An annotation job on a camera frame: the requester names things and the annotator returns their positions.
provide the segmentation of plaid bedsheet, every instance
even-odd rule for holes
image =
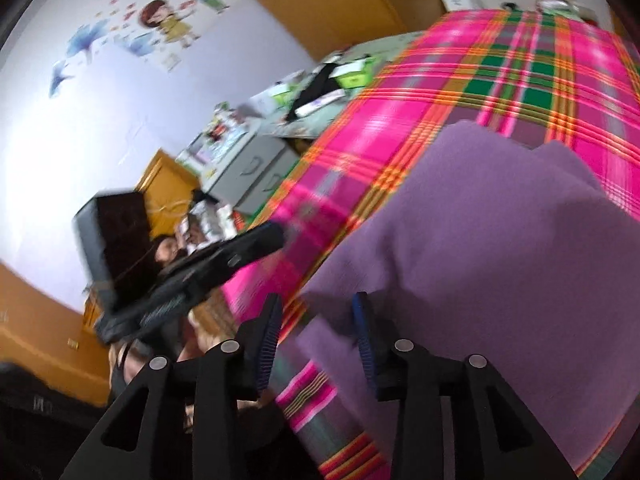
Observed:
[[[559,140],[640,219],[640,57],[598,28],[534,12],[447,14],[360,94],[312,146],[257,222],[287,227],[283,251],[225,287],[238,320],[268,292],[286,302],[271,386],[328,480],[389,468],[327,375],[296,346],[296,293],[341,240],[402,184],[446,124],[474,120],[526,146]],[[640,423],[640,401],[579,473],[602,478]]]

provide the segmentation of folded purple towel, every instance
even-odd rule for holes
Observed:
[[[640,392],[640,225],[562,144],[445,128],[303,289],[321,317],[301,350],[390,456],[395,407],[367,391],[353,341],[359,290],[433,354],[484,354],[573,466]]]

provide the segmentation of gray drawer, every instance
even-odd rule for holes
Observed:
[[[262,178],[254,183],[254,186],[248,191],[247,195],[236,205],[236,210],[245,215],[252,216],[258,212],[271,195],[273,195],[284,177],[289,174],[291,168],[296,165],[299,157],[295,152],[286,148],[278,160],[276,160],[267,171],[264,172]]]
[[[280,139],[254,137],[220,175],[211,190],[212,195],[236,206],[286,147]]]

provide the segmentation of cartoon girl decal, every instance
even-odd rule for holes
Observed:
[[[140,11],[140,23],[148,28],[159,27],[164,34],[165,43],[180,41],[184,48],[191,46],[199,36],[191,31],[191,25],[182,20],[192,14],[179,18],[166,0],[153,0]]]

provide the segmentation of cartoon boy's brown hair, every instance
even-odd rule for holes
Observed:
[[[140,11],[140,23],[148,28],[155,28],[160,25],[160,23],[151,23],[149,20],[151,17],[158,12],[158,9],[167,4],[166,0],[153,0],[146,4],[144,9]]]

